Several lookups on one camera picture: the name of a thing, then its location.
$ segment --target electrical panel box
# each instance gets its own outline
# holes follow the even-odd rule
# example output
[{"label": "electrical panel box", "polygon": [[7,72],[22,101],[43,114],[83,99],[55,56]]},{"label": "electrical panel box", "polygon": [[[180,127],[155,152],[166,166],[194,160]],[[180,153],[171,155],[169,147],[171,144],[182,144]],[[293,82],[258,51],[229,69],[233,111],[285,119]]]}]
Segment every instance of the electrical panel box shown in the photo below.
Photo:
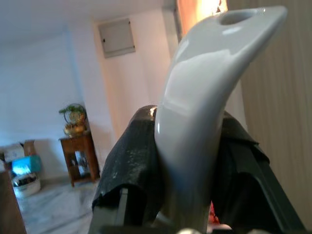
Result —
[{"label": "electrical panel box", "polygon": [[105,23],[98,28],[106,58],[136,51],[129,19]]}]

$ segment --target marble floor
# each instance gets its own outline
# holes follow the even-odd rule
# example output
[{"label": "marble floor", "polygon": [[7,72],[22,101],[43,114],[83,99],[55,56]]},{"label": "marble floor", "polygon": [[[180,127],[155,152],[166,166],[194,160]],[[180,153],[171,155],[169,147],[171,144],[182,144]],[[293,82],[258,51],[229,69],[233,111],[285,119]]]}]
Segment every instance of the marble floor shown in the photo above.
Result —
[{"label": "marble floor", "polygon": [[97,183],[45,185],[40,192],[19,199],[27,234],[87,234]]}]

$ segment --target white ceramic hook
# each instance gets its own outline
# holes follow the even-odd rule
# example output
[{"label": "white ceramic hook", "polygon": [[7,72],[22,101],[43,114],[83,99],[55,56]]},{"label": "white ceramic hook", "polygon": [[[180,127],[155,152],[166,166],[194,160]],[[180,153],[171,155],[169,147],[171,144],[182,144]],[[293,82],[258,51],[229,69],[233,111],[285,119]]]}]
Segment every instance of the white ceramic hook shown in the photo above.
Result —
[{"label": "white ceramic hook", "polygon": [[226,101],[286,15],[283,6],[229,11],[202,20],[182,39],[155,124],[167,181],[163,215],[179,228],[206,230]]}]

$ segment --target blue object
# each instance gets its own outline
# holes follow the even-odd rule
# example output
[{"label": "blue object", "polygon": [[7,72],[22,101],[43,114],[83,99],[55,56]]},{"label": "blue object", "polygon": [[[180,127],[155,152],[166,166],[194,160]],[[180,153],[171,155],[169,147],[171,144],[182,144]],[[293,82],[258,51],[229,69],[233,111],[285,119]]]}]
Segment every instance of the blue object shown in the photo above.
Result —
[{"label": "blue object", "polygon": [[38,155],[23,157],[12,162],[12,171],[17,175],[39,172],[41,160]]}]

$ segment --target white ceiling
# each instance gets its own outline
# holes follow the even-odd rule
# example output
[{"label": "white ceiling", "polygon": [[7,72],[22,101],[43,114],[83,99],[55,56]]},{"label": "white ceiling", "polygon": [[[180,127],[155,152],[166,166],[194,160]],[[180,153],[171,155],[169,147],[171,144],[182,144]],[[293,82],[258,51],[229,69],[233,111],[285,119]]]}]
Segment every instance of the white ceiling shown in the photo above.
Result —
[{"label": "white ceiling", "polygon": [[107,20],[173,6],[175,0],[0,0],[0,45],[61,32],[83,17]]}]

